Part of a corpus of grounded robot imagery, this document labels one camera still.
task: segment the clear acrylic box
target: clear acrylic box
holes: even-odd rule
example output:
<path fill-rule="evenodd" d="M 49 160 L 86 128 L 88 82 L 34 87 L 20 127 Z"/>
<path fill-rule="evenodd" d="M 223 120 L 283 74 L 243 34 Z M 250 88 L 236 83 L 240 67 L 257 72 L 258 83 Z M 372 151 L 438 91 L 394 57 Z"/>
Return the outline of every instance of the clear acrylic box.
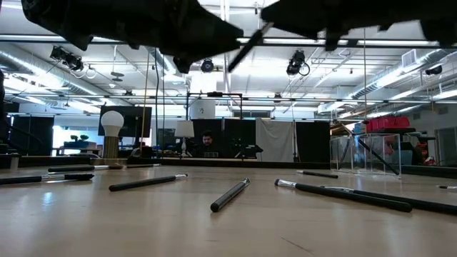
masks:
<path fill-rule="evenodd" d="M 399 134 L 387 133 L 334 137 L 330 140 L 331 169 L 401 176 L 400 142 Z"/>

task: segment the spotlight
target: spotlight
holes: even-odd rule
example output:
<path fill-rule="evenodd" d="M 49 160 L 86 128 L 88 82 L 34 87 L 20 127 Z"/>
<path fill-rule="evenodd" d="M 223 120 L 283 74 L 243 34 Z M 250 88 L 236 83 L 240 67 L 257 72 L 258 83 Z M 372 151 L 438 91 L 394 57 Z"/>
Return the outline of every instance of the spotlight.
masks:
<path fill-rule="evenodd" d="M 123 95 L 125 95 L 125 96 L 133 96 L 132 90 L 126 90 L 126 92 L 123 93 Z"/>
<path fill-rule="evenodd" d="M 62 64 L 72 71 L 82 71 L 84 69 L 84 63 L 80 56 L 74 56 L 60 46 L 53 47 L 49 57 L 55 61 L 62 61 Z"/>
<path fill-rule="evenodd" d="M 281 93 L 275 93 L 274 98 L 282 98 Z M 281 101 L 273 101 L 275 104 L 281 103 Z"/>
<path fill-rule="evenodd" d="M 202 72 L 212 72 L 214 70 L 214 64 L 211 59 L 205 59 L 200 67 Z"/>
<path fill-rule="evenodd" d="M 440 66 L 437 66 L 433 69 L 428 69 L 426 70 L 426 74 L 427 75 L 438 75 L 440 74 L 441 72 L 443 72 L 443 67 L 440 65 Z"/>
<path fill-rule="evenodd" d="M 308 67 L 308 73 L 307 74 L 301 74 L 300 70 L 303 68 L 303 66 Z M 288 62 L 288 66 L 286 69 L 286 72 L 289 76 L 293 76 L 296 74 L 300 74 L 302 76 L 306 76 L 309 74 L 309 66 L 308 64 L 305 63 L 305 53 L 303 51 L 295 51 L 293 54 L 292 58 Z"/>

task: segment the red container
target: red container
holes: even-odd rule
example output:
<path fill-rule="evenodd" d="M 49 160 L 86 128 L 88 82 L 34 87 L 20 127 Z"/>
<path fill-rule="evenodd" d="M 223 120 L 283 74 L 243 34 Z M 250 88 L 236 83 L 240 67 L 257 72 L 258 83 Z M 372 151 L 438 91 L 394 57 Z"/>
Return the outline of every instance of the red container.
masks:
<path fill-rule="evenodd" d="M 376 132 L 382 129 L 406 129 L 410 123 L 408 117 L 381 117 L 368 122 L 367 131 Z"/>
<path fill-rule="evenodd" d="M 409 119 L 405 116 L 383 117 L 378 119 L 379 129 L 406 129 L 409 125 Z"/>

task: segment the white lampshade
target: white lampshade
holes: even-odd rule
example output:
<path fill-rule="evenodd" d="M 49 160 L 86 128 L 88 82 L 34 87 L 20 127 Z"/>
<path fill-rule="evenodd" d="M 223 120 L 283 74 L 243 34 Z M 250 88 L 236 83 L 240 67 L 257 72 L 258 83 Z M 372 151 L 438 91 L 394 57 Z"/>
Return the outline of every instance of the white lampshade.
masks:
<path fill-rule="evenodd" d="M 101 125 L 105 129 L 105 136 L 118 136 L 124 125 L 123 116 L 117 111 L 107 111 L 101 117 Z"/>
<path fill-rule="evenodd" d="M 193 138 L 194 137 L 194 123 L 192 121 L 178 121 L 176 130 L 174 131 L 175 137 Z"/>

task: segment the table lamp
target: table lamp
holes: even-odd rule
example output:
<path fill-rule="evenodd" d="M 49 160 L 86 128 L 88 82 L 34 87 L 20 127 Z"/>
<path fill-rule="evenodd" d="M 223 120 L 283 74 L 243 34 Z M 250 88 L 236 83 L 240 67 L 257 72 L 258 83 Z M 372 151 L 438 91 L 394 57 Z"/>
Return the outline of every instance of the table lamp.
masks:
<path fill-rule="evenodd" d="M 124 125 L 124 118 L 117 111 L 107 111 L 101 117 L 101 125 L 105 130 L 103 158 L 117 158 L 117 153 L 119 152 L 119 132 Z"/>
<path fill-rule="evenodd" d="M 186 138 L 194 137 L 194 123 L 192 121 L 178 121 L 176 125 L 176 130 L 174 131 L 174 136 L 183 138 L 183 143 L 181 145 L 181 157 L 185 156 L 187 153 Z"/>

